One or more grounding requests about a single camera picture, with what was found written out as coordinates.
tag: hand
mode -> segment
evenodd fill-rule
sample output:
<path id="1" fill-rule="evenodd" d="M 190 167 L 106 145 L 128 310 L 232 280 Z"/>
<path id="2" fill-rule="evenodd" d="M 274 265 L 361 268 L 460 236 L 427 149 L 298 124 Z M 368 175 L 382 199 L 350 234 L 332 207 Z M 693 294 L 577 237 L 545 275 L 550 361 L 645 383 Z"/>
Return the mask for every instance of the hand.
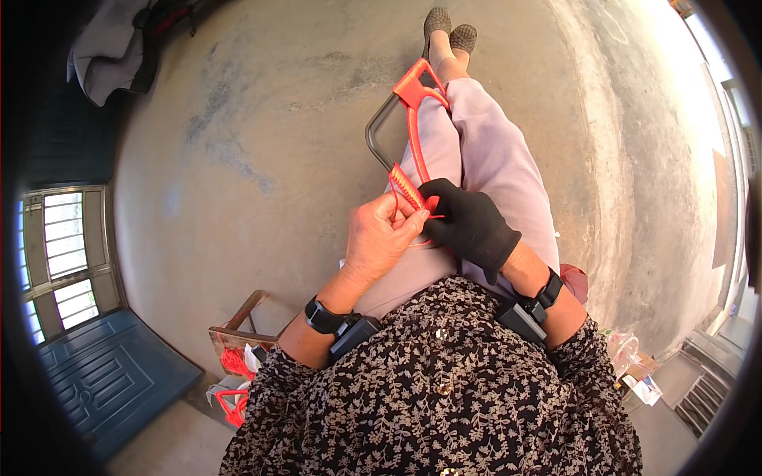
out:
<path id="1" fill-rule="evenodd" d="M 341 272 L 367 290 L 397 264 L 428 216 L 428 210 L 415 211 L 394 190 L 352 210 Z"/>
<path id="2" fill-rule="evenodd" d="M 428 220 L 424 232 L 481 267 L 487 283 L 496 284 L 498 271 L 516 248 L 521 233 L 506 225 L 485 193 L 466 192 L 446 178 L 426 182 L 419 190 L 424 198 L 438 195 L 434 215 L 444 215 L 442 219 Z"/>

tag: metal grille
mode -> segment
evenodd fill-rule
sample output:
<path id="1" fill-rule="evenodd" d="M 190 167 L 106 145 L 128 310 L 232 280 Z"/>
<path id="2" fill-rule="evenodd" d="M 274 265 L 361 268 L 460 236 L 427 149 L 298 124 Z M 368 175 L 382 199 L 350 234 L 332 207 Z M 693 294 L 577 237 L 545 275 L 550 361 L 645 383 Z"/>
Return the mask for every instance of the metal grille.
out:
<path id="1" fill-rule="evenodd" d="M 725 384 L 714 375 L 705 373 L 696 380 L 688 394 L 677 404 L 674 410 L 691 428 L 696 438 L 700 438 L 728 392 L 729 389 Z"/>

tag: plastic bag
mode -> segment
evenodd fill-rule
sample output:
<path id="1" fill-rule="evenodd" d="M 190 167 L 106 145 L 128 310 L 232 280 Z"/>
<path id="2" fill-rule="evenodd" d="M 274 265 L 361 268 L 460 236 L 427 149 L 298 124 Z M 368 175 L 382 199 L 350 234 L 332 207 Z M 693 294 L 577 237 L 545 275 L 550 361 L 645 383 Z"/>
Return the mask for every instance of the plastic bag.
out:
<path id="1" fill-rule="evenodd" d="M 603 333 L 608 343 L 609 359 L 618 380 L 632 364 L 640 361 L 638 338 L 634 334 L 621 334 L 611 329 L 604 329 Z"/>

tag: black floral shirt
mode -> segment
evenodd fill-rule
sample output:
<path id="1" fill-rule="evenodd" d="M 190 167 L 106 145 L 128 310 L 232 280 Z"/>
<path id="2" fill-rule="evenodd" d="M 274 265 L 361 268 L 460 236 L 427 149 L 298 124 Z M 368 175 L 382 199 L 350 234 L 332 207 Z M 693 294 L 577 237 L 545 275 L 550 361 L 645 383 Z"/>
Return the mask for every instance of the black floral shirt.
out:
<path id="1" fill-rule="evenodd" d="M 595 322 L 547 353 L 497 307 L 450 276 L 327 369 L 275 347 L 219 473 L 639 474 Z"/>

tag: shoe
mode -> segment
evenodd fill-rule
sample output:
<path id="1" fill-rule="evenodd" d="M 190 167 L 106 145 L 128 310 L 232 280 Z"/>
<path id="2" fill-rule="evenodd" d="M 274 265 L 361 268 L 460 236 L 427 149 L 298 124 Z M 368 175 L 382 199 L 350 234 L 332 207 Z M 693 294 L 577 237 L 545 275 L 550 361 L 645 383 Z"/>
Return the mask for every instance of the shoe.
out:
<path id="1" fill-rule="evenodd" d="M 445 7 L 432 8 L 429 14 L 426 15 L 426 20 L 424 20 L 424 52 L 421 54 L 421 57 L 428 61 L 429 37 L 432 31 L 443 30 L 449 35 L 452 29 L 453 21 L 450 20 L 450 13 L 447 9 Z"/>
<path id="2" fill-rule="evenodd" d="M 450 48 L 463 50 L 471 56 L 474 48 L 476 48 L 476 28 L 471 25 L 455 27 L 455 30 L 450 33 Z"/>

